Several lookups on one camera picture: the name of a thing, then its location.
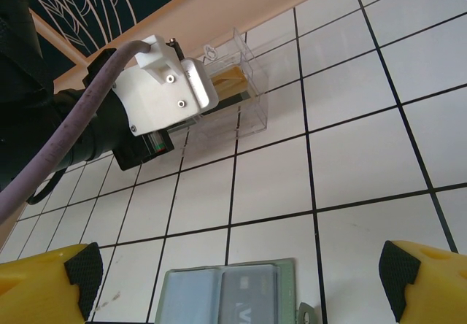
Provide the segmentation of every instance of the clear plastic box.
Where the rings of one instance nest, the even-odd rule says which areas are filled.
[[[235,90],[236,93],[222,103],[222,109],[196,116],[187,123],[180,123],[171,128],[169,133],[174,134],[189,127],[187,146],[190,149],[204,150],[266,130],[267,76],[236,29],[188,55],[203,61],[215,86],[217,82],[220,85],[226,84],[227,93],[230,90]]]

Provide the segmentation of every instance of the black rubber pad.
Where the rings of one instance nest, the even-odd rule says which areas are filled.
[[[395,321],[399,323],[406,308],[405,288],[414,284],[421,262],[392,242],[385,242],[379,259],[379,277],[385,288]]]
[[[97,243],[89,244],[65,262],[65,270],[70,284],[76,284],[80,288],[78,305],[82,317],[87,320],[93,309],[97,291],[101,286],[102,273],[104,272]]]

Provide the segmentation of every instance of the white tile wall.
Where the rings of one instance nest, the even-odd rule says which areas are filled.
[[[247,34],[274,89],[266,131],[183,162],[186,132],[141,169],[77,165],[26,207],[0,262],[96,241],[108,275],[90,320],[152,323],[170,269],[295,258],[321,323],[394,323],[386,240],[467,253],[467,0],[361,1],[386,69],[359,0],[306,1],[297,31],[289,10]]]

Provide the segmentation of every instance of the purple cable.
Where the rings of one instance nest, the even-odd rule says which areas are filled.
[[[50,172],[63,160],[89,124],[125,65],[137,53],[148,53],[150,45],[142,41],[125,43],[109,58],[80,100],[63,120],[44,147],[0,192],[0,225],[31,196]]]

